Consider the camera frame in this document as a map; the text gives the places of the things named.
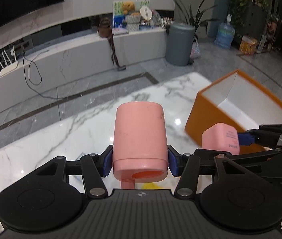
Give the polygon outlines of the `pink lotion bottle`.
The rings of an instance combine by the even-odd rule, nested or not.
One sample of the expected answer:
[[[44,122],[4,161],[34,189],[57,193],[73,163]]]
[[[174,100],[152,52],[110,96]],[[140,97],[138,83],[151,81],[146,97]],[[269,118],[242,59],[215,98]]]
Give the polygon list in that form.
[[[214,151],[240,153],[237,130],[225,123],[217,123],[202,134],[202,148]]]

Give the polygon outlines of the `yellow round tape measure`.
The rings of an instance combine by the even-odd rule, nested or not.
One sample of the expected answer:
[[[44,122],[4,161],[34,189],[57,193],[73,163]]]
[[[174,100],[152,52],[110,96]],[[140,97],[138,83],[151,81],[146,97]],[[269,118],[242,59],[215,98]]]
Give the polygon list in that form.
[[[159,190],[159,189],[165,189],[163,186],[158,184],[157,182],[151,182],[151,183],[144,183],[142,185],[142,190]]]

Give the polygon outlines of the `pink plastic cup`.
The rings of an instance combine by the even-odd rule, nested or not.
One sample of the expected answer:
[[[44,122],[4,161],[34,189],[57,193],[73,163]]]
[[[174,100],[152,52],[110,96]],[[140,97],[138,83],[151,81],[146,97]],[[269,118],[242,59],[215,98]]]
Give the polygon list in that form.
[[[122,189],[167,177],[168,149],[161,105],[135,101],[117,108],[112,167]]]

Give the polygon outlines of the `orange white storage box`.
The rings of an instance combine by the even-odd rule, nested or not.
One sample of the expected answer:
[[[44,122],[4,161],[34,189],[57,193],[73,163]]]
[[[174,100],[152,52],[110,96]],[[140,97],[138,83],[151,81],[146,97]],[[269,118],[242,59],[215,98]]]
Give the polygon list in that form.
[[[197,93],[185,132],[201,145],[204,131],[217,123],[238,132],[282,124],[282,101],[245,72],[233,71]]]

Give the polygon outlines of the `orange cardboard box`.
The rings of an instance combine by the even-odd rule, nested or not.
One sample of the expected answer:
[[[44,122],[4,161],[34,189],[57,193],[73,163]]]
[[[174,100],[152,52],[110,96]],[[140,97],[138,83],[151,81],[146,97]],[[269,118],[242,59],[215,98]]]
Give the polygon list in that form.
[[[241,51],[245,55],[253,55],[256,51],[257,45],[258,40],[251,36],[244,35],[241,39],[239,51]]]

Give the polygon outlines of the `woven pastel basket bag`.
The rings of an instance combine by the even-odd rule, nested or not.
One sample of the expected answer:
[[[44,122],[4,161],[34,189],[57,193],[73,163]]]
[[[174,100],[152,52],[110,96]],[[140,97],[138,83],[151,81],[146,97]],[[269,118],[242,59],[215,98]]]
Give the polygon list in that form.
[[[199,58],[200,56],[201,56],[201,53],[200,53],[200,49],[199,49],[198,39],[196,38],[196,36],[194,36],[194,42],[192,44],[190,58],[196,59],[196,58]]]

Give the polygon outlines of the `blue water jug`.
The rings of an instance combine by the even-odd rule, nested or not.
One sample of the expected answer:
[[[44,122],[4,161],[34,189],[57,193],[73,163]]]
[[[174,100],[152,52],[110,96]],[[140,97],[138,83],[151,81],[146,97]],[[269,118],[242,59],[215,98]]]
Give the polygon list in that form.
[[[223,49],[230,49],[235,35],[235,29],[231,25],[231,18],[232,15],[228,14],[226,21],[219,24],[216,39],[214,41],[216,46]]]

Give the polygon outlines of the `grey pedal trash bin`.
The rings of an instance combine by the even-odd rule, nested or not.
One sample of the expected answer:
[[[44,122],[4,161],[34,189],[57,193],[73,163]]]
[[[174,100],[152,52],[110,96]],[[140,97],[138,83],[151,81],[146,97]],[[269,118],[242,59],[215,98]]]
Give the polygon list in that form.
[[[167,35],[165,59],[176,66],[186,66],[190,60],[195,27],[173,23]]]

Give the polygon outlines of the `tall green leaf plant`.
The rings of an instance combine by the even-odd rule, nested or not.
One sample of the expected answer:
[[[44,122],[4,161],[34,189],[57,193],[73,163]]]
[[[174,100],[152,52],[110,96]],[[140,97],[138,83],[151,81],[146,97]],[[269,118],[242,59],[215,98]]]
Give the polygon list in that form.
[[[182,0],[172,0],[174,2],[174,5],[180,10],[181,12],[181,18],[180,21],[182,23],[185,23],[186,25],[191,25],[194,27],[195,32],[198,31],[198,29],[202,26],[208,26],[209,22],[217,22],[219,21],[218,18],[204,18],[204,14],[213,8],[217,7],[217,5],[212,5],[208,8],[203,9],[202,6],[205,2],[205,0],[202,0],[196,12],[192,9],[191,4],[188,5],[188,7],[185,6],[184,2]]]

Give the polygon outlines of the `white wifi router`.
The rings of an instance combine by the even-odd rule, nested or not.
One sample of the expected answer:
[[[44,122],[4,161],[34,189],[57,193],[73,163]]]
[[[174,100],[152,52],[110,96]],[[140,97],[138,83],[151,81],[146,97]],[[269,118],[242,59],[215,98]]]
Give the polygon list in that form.
[[[3,77],[18,67],[14,46],[7,52],[3,50],[0,56],[0,77]]]

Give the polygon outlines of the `brown leather bag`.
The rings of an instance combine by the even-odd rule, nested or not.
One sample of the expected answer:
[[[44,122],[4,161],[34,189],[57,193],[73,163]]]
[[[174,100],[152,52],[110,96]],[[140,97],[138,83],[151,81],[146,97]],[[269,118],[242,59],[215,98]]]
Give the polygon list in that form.
[[[113,65],[116,66],[118,71],[126,70],[126,65],[120,65],[117,59],[116,50],[114,46],[114,39],[113,39],[113,34],[112,34],[112,28],[111,28],[111,22],[109,18],[104,17],[100,20],[100,23],[98,26],[98,35],[100,38],[106,38],[108,40],[108,43],[111,49],[111,61]]]

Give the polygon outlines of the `white knitted basket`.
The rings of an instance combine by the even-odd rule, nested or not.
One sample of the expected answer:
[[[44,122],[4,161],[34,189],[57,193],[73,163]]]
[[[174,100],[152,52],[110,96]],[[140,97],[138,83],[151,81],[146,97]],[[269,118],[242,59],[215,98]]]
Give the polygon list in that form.
[[[125,16],[126,29],[128,32],[134,32],[139,30],[139,24],[141,21],[140,14],[130,14]]]

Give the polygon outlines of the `green painted canvas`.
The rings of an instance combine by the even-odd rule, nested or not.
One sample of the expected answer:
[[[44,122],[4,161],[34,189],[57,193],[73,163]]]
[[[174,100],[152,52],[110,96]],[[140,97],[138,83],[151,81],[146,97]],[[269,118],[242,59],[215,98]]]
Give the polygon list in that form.
[[[112,3],[113,27],[126,29],[126,26],[129,25],[128,30],[132,31],[133,25],[139,26],[144,20],[140,12],[143,6],[149,7],[150,1],[114,1]]]

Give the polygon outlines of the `round paper fan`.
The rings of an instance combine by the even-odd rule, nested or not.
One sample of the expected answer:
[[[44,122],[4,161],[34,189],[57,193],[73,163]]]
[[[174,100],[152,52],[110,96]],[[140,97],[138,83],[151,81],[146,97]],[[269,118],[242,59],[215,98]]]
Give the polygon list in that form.
[[[153,17],[152,10],[147,5],[143,5],[140,8],[140,15],[145,21],[150,21]]]

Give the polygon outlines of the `teddy bear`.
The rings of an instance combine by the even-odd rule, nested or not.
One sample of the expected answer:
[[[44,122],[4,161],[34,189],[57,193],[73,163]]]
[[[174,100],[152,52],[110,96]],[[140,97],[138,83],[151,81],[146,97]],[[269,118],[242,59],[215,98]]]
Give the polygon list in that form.
[[[121,6],[122,13],[124,15],[134,12],[136,9],[133,1],[124,1]]]

